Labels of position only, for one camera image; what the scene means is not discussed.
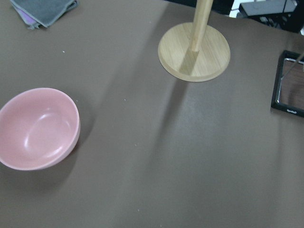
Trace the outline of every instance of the folded cloth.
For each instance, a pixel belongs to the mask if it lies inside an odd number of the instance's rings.
[[[10,0],[30,29],[41,24],[49,27],[65,12],[78,5],[77,0]]]

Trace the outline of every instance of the wooden pole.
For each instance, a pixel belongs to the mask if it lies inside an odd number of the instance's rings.
[[[198,0],[196,4],[196,10],[194,14],[194,21],[190,36],[191,51],[199,51],[201,42],[205,35],[207,22],[209,19],[213,0]]]

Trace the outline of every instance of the bowl rim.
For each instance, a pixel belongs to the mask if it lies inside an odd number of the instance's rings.
[[[26,90],[24,92],[21,92],[20,94],[14,96],[13,98],[11,98],[1,109],[0,109],[0,115],[3,112],[3,110],[5,110],[7,108],[7,106],[9,106],[9,104],[11,104],[12,102],[14,102],[14,100],[18,99],[19,97],[28,94],[28,93],[32,93],[35,91],[39,91],[39,90],[49,90],[49,91],[53,91],[56,93],[59,93],[61,95],[63,95],[65,98],[68,99],[68,101],[72,104],[74,111],[76,113],[76,130],[73,134],[73,137],[71,137],[71,140],[68,142],[68,146],[67,149],[65,151],[63,151],[62,153],[60,153],[59,156],[55,157],[54,159],[42,164],[42,165],[38,165],[38,166],[32,166],[32,167],[18,167],[12,164],[7,163],[6,161],[4,161],[1,158],[0,155],[0,162],[12,169],[15,170],[21,170],[21,171],[33,171],[33,170],[41,170],[41,169],[45,169],[48,167],[51,167],[53,165],[56,165],[57,163],[61,162],[63,159],[65,159],[70,153],[71,151],[74,149],[74,147],[76,146],[76,143],[78,141],[79,135],[80,135],[80,117],[79,117],[79,111],[77,109],[77,106],[75,104],[75,102],[73,101],[73,99],[67,95],[66,93],[62,92],[61,90],[58,89],[54,89],[54,88],[50,88],[50,87],[41,87],[41,88],[33,88],[30,90]]]

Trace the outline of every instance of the black frame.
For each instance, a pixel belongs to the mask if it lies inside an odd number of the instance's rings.
[[[294,114],[294,115],[297,115],[300,117],[304,117],[303,109],[277,102],[281,78],[283,76],[284,60],[286,58],[291,58],[291,59],[296,60],[297,58],[299,58],[299,56],[300,56],[300,54],[291,52],[291,51],[287,51],[287,50],[285,50],[281,54],[279,61],[278,61],[277,70],[276,70],[276,76],[275,76],[276,80],[275,80],[275,86],[274,86],[274,90],[273,90],[273,94],[272,94],[271,107],[274,109],[281,110],[283,112],[287,112],[287,113]]]

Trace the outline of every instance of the table surface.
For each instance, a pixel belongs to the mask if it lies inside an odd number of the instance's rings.
[[[304,38],[211,13],[231,61],[174,78],[157,46],[194,9],[160,0],[80,2],[29,30],[0,3],[0,106],[36,87],[75,101],[79,142],[59,164],[0,164],[4,228],[302,228],[304,119],[270,108],[279,55]]]

